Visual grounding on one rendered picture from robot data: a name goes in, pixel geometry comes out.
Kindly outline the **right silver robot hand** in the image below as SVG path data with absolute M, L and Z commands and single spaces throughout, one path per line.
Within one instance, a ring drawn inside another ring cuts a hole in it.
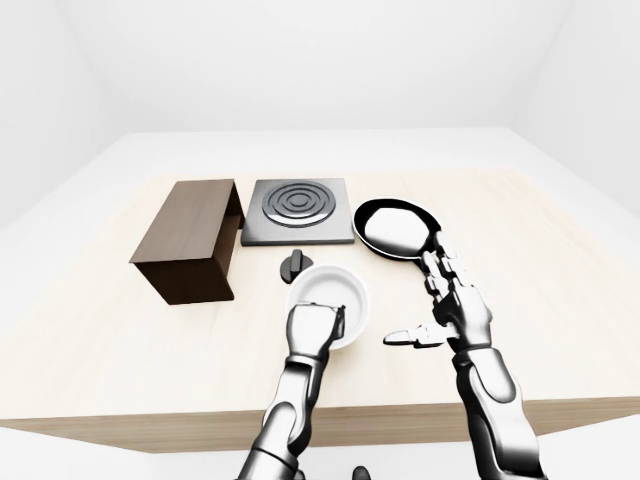
M 419 261 L 425 288 L 433 297 L 434 320 L 392 332 L 383 343 L 416 349 L 447 343 L 455 352 L 491 346 L 492 313 L 471 282 L 464 262 L 442 231 L 435 234 L 434 246 Z

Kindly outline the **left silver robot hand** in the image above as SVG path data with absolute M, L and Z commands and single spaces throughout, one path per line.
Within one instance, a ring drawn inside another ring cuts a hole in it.
M 326 360 L 333 342 L 344 336 L 345 310 L 344 305 L 295 304 L 286 324 L 289 354 Z

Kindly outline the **white bowl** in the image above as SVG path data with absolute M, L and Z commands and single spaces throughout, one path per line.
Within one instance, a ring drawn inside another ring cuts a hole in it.
M 315 302 L 334 307 L 345 306 L 344 335 L 332 343 L 339 350 L 354 343 L 366 329 L 371 313 L 369 292 L 351 270 L 339 265 L 314 265 L 291 283 L 285 302 L 288 313 L 298 303 Z

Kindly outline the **dark wooden cabinet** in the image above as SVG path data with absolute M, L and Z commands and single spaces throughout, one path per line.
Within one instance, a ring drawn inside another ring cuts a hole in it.
M 169 305 L 231 301 L 228 272 L 244 221 L 232 179 L 178 181 L 130 262 Z

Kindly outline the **round black knob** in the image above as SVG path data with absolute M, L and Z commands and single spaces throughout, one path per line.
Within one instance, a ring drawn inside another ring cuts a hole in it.
M 304 270 L 314 265 L 301 249 L 294 249 L 280 264 L 279 273 L 286 284 L 291 284 Z

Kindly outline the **black frying pan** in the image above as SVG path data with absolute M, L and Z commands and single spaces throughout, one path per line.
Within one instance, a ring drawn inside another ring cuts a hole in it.
M 438 220 L 408 200 L 382 197 L 359 205 L 353 227 L 362 243 L 376 254 L 398 261 L 417 261 L 437 249 Z

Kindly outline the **flat dark stove plate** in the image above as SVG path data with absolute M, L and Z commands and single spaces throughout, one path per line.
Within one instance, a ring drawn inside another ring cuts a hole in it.
M 242 246 L 353 242 L 352 214 L 344 179 L 260 179 L 255 182 L 242 228 Z

